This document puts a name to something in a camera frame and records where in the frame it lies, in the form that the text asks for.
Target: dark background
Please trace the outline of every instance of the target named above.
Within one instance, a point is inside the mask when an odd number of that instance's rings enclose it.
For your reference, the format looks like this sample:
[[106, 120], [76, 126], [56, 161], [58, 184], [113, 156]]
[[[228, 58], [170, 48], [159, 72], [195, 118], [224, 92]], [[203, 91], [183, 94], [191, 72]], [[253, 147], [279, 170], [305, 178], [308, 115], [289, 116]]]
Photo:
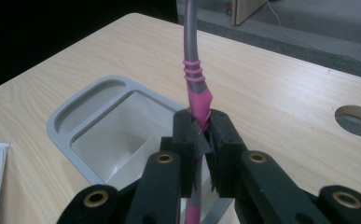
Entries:
[[0, 1], [0, 85], [132, 12], [177, 23], [175, 0]]

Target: wooden table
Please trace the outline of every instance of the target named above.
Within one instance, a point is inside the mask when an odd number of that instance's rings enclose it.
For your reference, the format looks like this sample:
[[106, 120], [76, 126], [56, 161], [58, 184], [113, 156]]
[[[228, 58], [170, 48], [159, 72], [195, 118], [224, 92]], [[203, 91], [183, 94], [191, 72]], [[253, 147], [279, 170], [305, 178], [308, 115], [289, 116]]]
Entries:
[[[361, 192], [361, 137], [335, 121], [361, 106], [361, 78], [199, 32], [201, 66], [250, 149], [267, 152], [303, 189]], [[0, 142], [11, 143], [0, 223], [55, 223], [89, 183], [47, 135], [48, 117], [100, 77], [123, 75], [187, 105], [183, 28], [128, 15], [0, 86]], [[233, 208], [222, 223], [237, 223]]]

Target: gray plastic tray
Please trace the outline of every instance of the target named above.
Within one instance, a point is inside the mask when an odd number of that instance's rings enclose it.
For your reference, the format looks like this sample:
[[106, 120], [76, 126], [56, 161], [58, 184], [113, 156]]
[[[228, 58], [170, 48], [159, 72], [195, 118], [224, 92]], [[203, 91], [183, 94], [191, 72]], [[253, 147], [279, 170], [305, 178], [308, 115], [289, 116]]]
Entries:
[[141, 175], [184, 109], [121, 76], [101, 78], [49, 117], [49, 137], [91, 184], [122, 189]]

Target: brass insert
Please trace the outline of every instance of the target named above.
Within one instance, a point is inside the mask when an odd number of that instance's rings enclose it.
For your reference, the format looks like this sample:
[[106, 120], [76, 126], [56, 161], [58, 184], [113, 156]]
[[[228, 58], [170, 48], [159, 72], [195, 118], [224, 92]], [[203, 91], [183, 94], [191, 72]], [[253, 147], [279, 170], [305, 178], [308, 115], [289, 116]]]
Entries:
[[159, 155], [157, 161], [160, 163], [168, 163], [174, 160], [174, 157], [168, 154]]
[[265, 162], [267, 160], [267, 158], [262, 154], [252, 153], [249, 155], [249, 160], [253, 161], [253, 162], [262, 163], [262, 162]]
[[354, 195], [343, 192], [343, 191], [335, 191], [332, 193], [332, 197], [337, 201], [337, 203], [340, 203], [341, 205], [348, 207], [348, 208], [361, 208], [361, 202], [358, 200]]
[[103, 189], [97, 189], [84, 198], [84, 205], [89, 208], [99, 207], [108, 200], [108, 193]]

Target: clamp jaw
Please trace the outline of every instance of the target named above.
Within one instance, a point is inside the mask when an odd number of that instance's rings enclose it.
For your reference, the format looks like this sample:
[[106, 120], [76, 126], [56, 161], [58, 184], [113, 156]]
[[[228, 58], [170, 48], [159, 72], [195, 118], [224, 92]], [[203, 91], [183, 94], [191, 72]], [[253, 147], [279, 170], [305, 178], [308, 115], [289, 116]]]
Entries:
[[[234, 198], [241, 223], [361, 223], [361, 193], [329, 186], [316, 197], [300, 189], [268, 154], [248, 150], [229, 117], [211, 110], [206, 135], [186, 110], [174, 114], [173, 137], [163, 137], [142, 177], [127, 188], [82, 190], [58, 223], [179, 223], [180, 198], [190, 196], [197, 158], [205, 154], [212, 190]], [[206, 145], [209, 150], [201, 150]]]

